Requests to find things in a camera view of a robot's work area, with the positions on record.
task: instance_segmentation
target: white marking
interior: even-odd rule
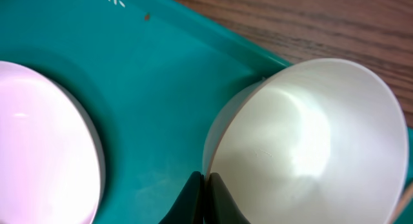
[[[263,151],[263,150],[261,150],[261,149],[260,149],[260,151],[262,151],[262,152],[264,152],[264,153],[266,153],[267,155],[269,155],[269,156],[272,157],[272,154],[270,154],[270,153],[268,153],[268,152],[266,152],[266,151]]]
[[[14,114],[14,116],[16,116],[16,117],[26,117],[27,114],[24,114],[24,113],[16,113],[16,114]]]

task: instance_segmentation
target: tray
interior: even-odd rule
[[[94,223],[157,223],[201,170],[223,105],[290,63],[171,0],[114,1],[0,0],[0,60],[90,114],[107,173]]]

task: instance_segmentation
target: brown object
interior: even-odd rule
[[[176,0],[292,63],[349,59],[377,73],[413,127],[413,0]]]
[[[411,183],[401,195],[401,198],[399,200],[399,203],[396,207],[396,209],[393,212],[392,218],[390,219],[389,224],[393,224],[397,218],[400,216],[400,214],[404,211],[404,209],[407,207],[407,205],[410,203],[410,201],[413,198],[413,183]]]

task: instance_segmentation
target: white bowl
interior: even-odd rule
[[[37,72],[4,61],[0,104],[0,223],[91,223],[105,168],[80,104]]]
[[[407,126],[373,72],[316,59],[229,101],[203,157],[251,223],[384,224],[405,181]]]

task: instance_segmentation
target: wooden surface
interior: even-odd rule
[[[413,127],[413,0],[176,0],[297,63],[340,57],[375,71]]]

